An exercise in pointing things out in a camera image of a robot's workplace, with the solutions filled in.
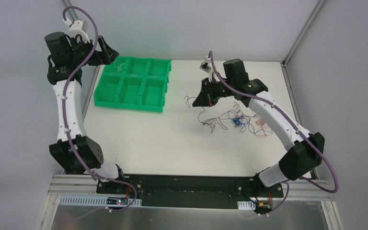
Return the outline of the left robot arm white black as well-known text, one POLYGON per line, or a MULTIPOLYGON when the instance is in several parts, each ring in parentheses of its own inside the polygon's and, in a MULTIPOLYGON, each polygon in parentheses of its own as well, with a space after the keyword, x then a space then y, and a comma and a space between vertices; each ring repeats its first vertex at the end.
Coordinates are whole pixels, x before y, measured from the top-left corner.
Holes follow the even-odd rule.
POLYGON ((52 85, 58 109, 58 135, 49 145, 51 156, 67 173, 92 173, 105 180, 116 194, 126 190, 127 181, 120 176, 117 164, 104 158, 100 145, 88 137, 83 125, 81 94, 82 70, 85 65, 111 64, 119 55, 98 37, 100 50, 93 50, 94 41, 84 41, 80 34, 70 37, 64 32, 45 36, 50 51, 47 79, 52 85))

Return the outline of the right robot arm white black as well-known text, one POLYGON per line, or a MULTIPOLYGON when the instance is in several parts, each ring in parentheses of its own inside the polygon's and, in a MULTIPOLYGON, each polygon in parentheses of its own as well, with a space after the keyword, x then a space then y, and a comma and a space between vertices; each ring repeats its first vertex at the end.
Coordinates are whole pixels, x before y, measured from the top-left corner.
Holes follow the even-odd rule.
POLYGON ((313 134, 291 119, 279 106, 268 87, 259 79, 249 79, 244 63, 240 59, 224 62, 225 77, 219 76, 211 58, 206 58, 200 69, 208 73, 202 79, 201 90, 193 107, 212 107, 220 98, 234 97, 261 117, 283 144, 286 153, 273 166, 254 176, 253 191, 258 196, 271 192, 272 186, 301 178, 322 162, 324 137, 319 132, 313 134))

